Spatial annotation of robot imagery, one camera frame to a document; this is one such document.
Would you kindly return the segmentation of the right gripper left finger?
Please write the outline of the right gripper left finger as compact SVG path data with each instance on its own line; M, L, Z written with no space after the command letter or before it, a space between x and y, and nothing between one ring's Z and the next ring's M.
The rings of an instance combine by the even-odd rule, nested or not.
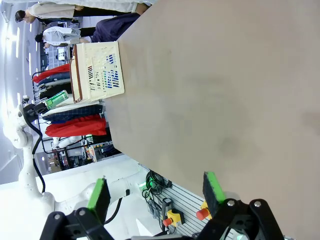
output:
M65 215L55 211L48 215L41 240L110 240L112 236L104 227L111 196L105 178L99 178L88 201L87 207L80 207Z

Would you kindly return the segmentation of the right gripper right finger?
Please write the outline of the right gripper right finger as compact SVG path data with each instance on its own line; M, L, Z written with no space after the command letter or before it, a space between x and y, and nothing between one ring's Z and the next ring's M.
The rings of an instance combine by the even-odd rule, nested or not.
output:
M269 204L261 198L248 204L234 198L227 198L215 174L203 174L202 193L211 214L198 240L220 240L230 230L245 236L248 240L283 240L285 237L271 211Z

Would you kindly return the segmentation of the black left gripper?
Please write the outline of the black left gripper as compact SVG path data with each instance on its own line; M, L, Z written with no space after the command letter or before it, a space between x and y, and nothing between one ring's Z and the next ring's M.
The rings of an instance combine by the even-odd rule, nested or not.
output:
M26 118L37 118L39 113L46 113L49 109L45 102L39 104L28 104L23 108L23 114Z

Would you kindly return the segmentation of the person left hand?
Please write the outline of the person left hand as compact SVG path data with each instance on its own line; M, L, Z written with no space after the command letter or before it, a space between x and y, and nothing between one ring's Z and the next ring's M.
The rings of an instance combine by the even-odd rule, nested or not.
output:
M135 8L135 13L142 15L144 12L146 12L150 6L146 5L145 3L138 3Z

